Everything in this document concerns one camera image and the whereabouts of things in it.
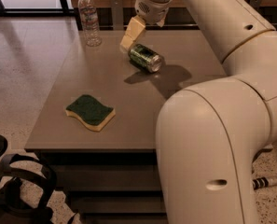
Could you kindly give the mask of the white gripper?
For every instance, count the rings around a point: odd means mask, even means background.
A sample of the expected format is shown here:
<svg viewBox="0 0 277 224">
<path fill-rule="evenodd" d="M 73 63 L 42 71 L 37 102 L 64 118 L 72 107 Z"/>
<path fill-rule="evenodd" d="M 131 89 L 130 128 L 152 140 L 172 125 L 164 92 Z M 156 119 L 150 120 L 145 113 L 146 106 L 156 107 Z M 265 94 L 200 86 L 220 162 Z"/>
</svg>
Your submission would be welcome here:
<svg viewBox="0 0 277 224">
<path fill-rule="evenodd" d="M 173 0 L 136 0 L 136 16 L 130 19 L 120 42 L 122 51 L 128 51 L 145 31 L 145 24 L 157 24 L 162 27 Z"/>
</svg>

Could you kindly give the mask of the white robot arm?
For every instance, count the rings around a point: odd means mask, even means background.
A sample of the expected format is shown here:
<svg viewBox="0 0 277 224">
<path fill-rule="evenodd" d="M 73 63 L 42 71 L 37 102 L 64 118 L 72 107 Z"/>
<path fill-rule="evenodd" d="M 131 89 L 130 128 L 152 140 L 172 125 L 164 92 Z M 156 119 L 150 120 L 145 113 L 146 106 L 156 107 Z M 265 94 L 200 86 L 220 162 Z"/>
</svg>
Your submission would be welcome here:
<svg viewBox="0 0 277 224">
<path fill-rule="evenodd" d="M 121 45 L 162 25 L 172 0 L 136 0 Z M 156 153 L 169 224 L 258 224 L 252 163 L 277 140 L 277 31 L 244 0 L 183 0 L 226 77 L 159 112 Z"/>
</svg>

